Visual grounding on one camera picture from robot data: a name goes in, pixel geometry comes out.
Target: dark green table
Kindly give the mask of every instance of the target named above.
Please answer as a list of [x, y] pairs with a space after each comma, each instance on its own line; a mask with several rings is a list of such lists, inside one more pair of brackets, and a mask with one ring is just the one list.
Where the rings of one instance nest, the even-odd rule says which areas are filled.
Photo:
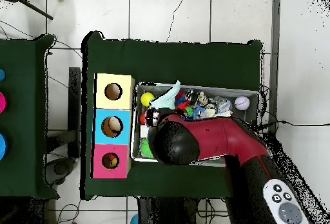
[[7, 108], [0, 114], [0, 132], [8, 151], [0, 161], [0, 196], [56, 198], [44, 181], [46, 77], [45, 53], [53, 35], [33, 41], [0, 40], [0, 68], [6, 73], [0, 91]]
[[90, 32], [82, 42], [82, 97], [87, 99], [82, 101], [86, 118], [82, 115], [81, 197], [231, 196], [229, 173], [223, 167], [132, 162], [127, 179], [91, 179], [93, 74], [131, 75], [136, 82], [174, 84], [180, 80], [184, 85], [258, 91], [261, 47], [260, 41], [248, 44], [108, 41], [100, 32]]

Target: green toy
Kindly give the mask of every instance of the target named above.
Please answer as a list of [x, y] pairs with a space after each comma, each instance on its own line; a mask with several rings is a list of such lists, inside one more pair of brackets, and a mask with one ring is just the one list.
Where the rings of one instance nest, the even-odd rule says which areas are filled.
[[187, 112], [188, 117], [192, 117], [193, 116], [193, 107], [192, 106], [186, 107], [186, 112]]
[[146, 138], [143, 138], [141, 140], [140, 152], [141, 152], [141, 155], [143, 157], [153, 158], [153, 155], [152, 155], [152, 153], [150, 151], [150, 148], [149, 148], [148, 140]]

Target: white baseball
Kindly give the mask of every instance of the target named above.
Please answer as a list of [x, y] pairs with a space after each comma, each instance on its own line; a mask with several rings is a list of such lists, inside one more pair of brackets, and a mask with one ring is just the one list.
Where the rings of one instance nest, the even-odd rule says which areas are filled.
[[250, 106], [250, 100], [247, 97], [237, 97], [235, 107], [240, 111], [245, 111]]

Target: plastic bin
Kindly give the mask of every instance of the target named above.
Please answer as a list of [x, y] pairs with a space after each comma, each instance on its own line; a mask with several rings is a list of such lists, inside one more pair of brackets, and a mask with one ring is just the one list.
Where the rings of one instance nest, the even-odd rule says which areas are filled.
[[[133, 101], [136, 102], [136, 107], [133, 110], [133, 122], [131, 129], [131, 157], [133, 160], [140, 162], [157, 162], [156, 159], [146, 158], [141, 156], [139, 151], [140, 146], [140, 124], [139, 116], [146, 108], [141, 104], [141, 95], [145, 92], [152, 93], [155, 97], [165, 93], [173, 85], [172, 84], [161, 84], [161, 83], [147, 83], [140, 82], [136, 84]], [[261, 95], [257, 91], [247, 91], [243, 89], [221, 89], [221, 88], [210, 88], [200, 86], [186, 86], [181, 85], [181, 91], [186, 92], [189, 89], [194, 89], [196, 92], [203, 91], [208, 98], [214, 98], [220, 96], [229, 99], [234, 105], [235, 99], [239, 96], [245, 96], [250, 100], [250, 106], [245, 111], [240, 111], [233, 106], [233, 117], [240, 118], [248, 123], [260, 122], [260, 108], [261, 108]], [[224, 159], [212, 158], [209, 160], [203, 160], [194, 163], [193, 165], [211, 166], [211, 167], [223, 167], [225, 166]]]

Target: yellow block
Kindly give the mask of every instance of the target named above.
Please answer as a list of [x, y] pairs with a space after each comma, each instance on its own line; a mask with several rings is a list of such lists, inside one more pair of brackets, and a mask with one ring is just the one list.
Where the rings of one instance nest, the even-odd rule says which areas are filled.
[[96, 108], [131, 109], [135, 80], [130, 75], [97, 74]]

